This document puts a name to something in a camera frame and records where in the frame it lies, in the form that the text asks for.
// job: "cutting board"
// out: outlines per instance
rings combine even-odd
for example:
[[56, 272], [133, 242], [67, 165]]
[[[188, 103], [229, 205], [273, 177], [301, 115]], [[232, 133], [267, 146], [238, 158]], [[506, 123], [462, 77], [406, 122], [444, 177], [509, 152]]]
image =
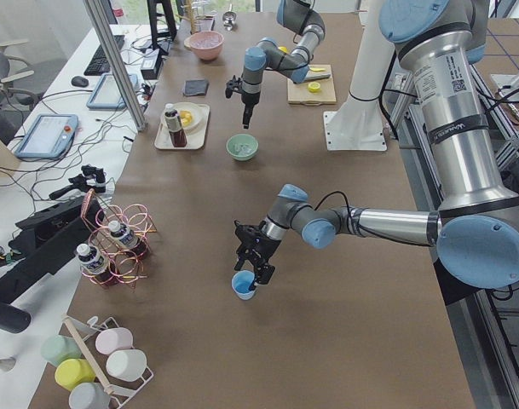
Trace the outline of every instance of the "cutting board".
[[335, 85], [333, 83], [333, 73], [329, 64], [313, 64], [312, 68], [324, 68], [325, 71], [313, 72], [309, 71], [307, 77], [330, 73], [331, 76], [325, 79], [317, 80], [321, 85], [320, 92], [310, 92], [308, 86], [310, 82], [302, 84], [294, 84], [290, 79], [287, 80], [287, 101], [290, 104], [304, 105], [324, 105], [336, 104]]

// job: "green cup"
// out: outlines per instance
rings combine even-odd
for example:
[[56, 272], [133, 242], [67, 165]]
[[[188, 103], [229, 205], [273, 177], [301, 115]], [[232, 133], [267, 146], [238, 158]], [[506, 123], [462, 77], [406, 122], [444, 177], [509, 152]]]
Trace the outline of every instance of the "green cup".
[[227, 141], [227, 152], [235, 160], [250, 160], [256, 156], [259, 143], [249, 134], [237, 134]]

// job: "metal pole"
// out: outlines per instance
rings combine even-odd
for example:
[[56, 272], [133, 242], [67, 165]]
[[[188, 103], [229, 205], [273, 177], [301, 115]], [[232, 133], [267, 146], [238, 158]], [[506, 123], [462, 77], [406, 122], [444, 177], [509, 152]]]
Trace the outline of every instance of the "metal pole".
[[146, 119], [141, 110], [140, 104], [136, 98], [134, 88], [129, 80], [129, 75], [124, 67], [123, 59], [119, 53], [117, 44], [113, 39], [112, 29], [107, 22], [104, 8], [101, 0], [84, 0], [84, 6], [87, 9], [92, 26], [95, 28], [96, 35], [100, 40], [100, 44], [106, 53], [107, 60], [112, 68], [115, 82], [123, 96], [123, 101], [130, 111], [130, 115], [136, 124], [138, 130], [144, 130], [147, 126]]

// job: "blue cup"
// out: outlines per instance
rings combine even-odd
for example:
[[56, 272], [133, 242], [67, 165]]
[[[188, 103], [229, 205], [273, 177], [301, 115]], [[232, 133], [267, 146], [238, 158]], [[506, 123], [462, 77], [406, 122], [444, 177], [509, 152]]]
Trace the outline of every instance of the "blue cup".
[[250, 285], [254, 279], [255, 274], [248, 270], [239, 271], [233, 276], [231, 286], [241, 300], [249, 300], [256, 293], [255, 290], [250, 291]]

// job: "bottle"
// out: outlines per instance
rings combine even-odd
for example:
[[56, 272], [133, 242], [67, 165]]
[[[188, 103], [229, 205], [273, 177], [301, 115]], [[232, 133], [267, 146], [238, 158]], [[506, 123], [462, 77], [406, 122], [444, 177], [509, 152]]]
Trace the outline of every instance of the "bottle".
[[103, 285], [117, 284], [117, 279], [111, 273], [117, 272], [115, 264], [97, 247], [82, 243], [78, 245], [77, 253], [79, 263], [88, 274], [93, 276], [94, 281]]
[[128, 256], [135, 256], [138, 259], [144, 258], [148, 253], [147, 244], [136, 232], [129, 228], [126, 224], [117, 220], [111, 220], [107, 228], [111, 236], [116, 239], [124, 249]]
[[112, 12], [117, 20], [117, 24], [129, 24], [129, 21], [124, 15], [123, 6], [118, 0], [111, 0], [112, 3]]
[[177, 110], [170, 109], [164, 113], [164, 120], [168, 127], [168, 133], [172, 140], [174, 147], [185, 147], [187, 145], [187, 137], [185, 136], [185, 130], [183, 130], [182, 119]]
[[26, 311], [0, 302], [0, 330], [17, 334], [23, 332], [31, 320], [32, 317]]

